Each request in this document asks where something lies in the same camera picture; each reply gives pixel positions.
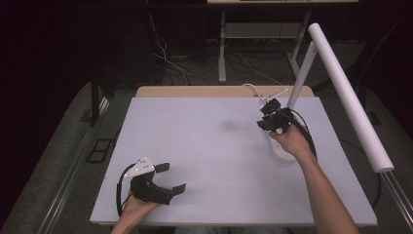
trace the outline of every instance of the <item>floor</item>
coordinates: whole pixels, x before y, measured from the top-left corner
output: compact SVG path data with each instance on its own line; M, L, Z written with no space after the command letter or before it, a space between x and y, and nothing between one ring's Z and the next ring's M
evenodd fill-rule
M288 40L230 41L227 44L227 85L292 85L294 76L286 59L293 43ZM336 42L332 48L344 68L357 58L363 43ZM158 85L220 85L217 71L216 41L206 41L202 58L193 58L178 49L171 50L169 60L181 68L163 65L163 77ZM299 53L299 62L305 50ZM314 87L328 78L319 58L306 81ZM135 90L118 90L114 97L101 103L101 117L90 127L90 84L79 91L66 111L60 125L36 167L30 181L21 193L1 234L10 233L110 233L110 228L89 222L94 201L110 161L113 143L122 127ZM367 198L373 202L378 194L378 179L363 152L355 132L332 86L316 93L334 126ZM392 158L394 174L408 197L413 198L409 178L413 175L413 143L398 125L392 114L376 94L368 93L366 111L374 113L380 123L374 126L379 138ZM110 140L106 158L101 163L89 163L95 143ZM374 211L378 226L361 227L361 233L410 233L388 188L383 184L380 199ZM316 233L313 226L290 227L296 234Z

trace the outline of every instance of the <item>table surface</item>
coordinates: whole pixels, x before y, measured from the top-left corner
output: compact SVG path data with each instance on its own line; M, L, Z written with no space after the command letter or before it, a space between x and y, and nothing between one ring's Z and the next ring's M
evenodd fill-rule
M266 96L282 87L256 87ZM142 225L312 225L298 164L277 161L251 87L142 87L133 98L97 197L91 222L118 220L115 187L126 166L147 154L170 170L154 177L162 187L187 189L145 218ZM286 104L288 93L277 97ZM319 163L358 225L377 218L328 117L305 87L295 109L306 119ZM124 181L123 199L129 182Z

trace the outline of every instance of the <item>forearm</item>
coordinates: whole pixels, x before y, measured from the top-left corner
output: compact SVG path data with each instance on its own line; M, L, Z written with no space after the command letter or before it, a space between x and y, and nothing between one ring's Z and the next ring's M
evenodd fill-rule
M322 233L358 233L357 227L311 152L297 156L307 184L316 228Z

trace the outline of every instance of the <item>white tube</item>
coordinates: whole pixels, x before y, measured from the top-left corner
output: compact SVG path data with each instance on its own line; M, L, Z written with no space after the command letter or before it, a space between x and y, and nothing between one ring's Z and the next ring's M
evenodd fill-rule
M382 142L377 137L373 126L367 118L364 109L358 101L355 91L350 85L337 57L335 57L331 50L321 28L317 23L313 23L309 26L309 32L316 44L316 48L319 51L319 55L327 69L337 94L344 105L347 115L352 122L358 139L367 154L367 158L373 171L382 173L393 170L394 165L390 160L389 155L383 147Z

